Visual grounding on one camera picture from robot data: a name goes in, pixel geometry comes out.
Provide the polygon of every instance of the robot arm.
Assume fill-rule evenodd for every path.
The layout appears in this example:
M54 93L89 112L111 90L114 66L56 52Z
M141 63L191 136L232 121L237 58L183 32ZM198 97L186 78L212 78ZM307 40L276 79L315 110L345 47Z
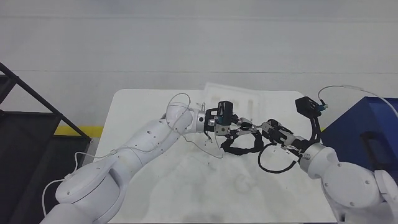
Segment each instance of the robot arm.
M60 204L42 224L110 221L121 208L130 180L141 168L163 154L181 134L203 132L204 111L172 103L166 116L147 123L110 156L67 175L55 194Z
M396 223L398 187L387 172L373 173L355 164L340 162L334 149L319 143L318 133L306 140L294 136L273 119L255 126L247 119L239 119L232 110L233 104L228 101L206 112L187 111L186 105L173 103L167 110L167 119L147 123L110 156L67 175L56 192L60 204L42 224L107 223L121 208L132 177L170 148L181 134L211 131L217 136L235 139L243 134L258 133L259 129L261 136L273 145L279 144L298 156L300 168L311 179L321 179L323 193L339 223ZM298 112L313 117L311 111L298 109ZM231 123L240 127L232 130ZM317 119L312 120L312 124L314 128Z

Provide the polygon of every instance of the yellow stripe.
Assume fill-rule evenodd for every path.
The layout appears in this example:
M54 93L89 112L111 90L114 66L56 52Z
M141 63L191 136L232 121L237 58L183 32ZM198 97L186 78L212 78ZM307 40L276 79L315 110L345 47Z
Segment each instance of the yellow stripe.
M78 127L91 138L100 138L102 131L104 129L103 126L78 126ZM79 136L79 134L69 126L59 126L55 131L55 135Z

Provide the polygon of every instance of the black strap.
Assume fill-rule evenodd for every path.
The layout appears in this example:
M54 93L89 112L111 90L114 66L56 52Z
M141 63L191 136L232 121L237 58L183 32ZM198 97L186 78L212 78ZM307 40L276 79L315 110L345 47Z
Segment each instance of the black strap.
M257 153L261 151L261 149L264 147L264 142L262 141L262 136L259 131L252 133L254 136L254 147L253 148L238 148L238 147L231 147L231 145L234 143L235 139L239 137L237 135L236 130L232 130L231 134L229 137L226 139L224 143L221 144L221 148L224 150L224 152L232 153L237 156L245 155L247 153Z

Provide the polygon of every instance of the blue container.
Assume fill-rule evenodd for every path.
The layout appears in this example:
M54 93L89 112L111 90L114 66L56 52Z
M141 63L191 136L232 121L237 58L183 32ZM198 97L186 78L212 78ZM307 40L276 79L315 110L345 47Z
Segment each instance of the blue container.
M386 98L398 110L398 99ZM398 182L398 118L379 98L364 97L321 133L342 162L384 169Z

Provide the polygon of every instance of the floor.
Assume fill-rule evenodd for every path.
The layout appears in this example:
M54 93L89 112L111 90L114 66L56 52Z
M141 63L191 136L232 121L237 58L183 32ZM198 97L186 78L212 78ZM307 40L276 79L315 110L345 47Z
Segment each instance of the floor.
M398 0L0 0L0 33L1 62L77 125L123 88L398 96ZM326 127L363 94L323 96ZM43 110L21 90L2 108Z

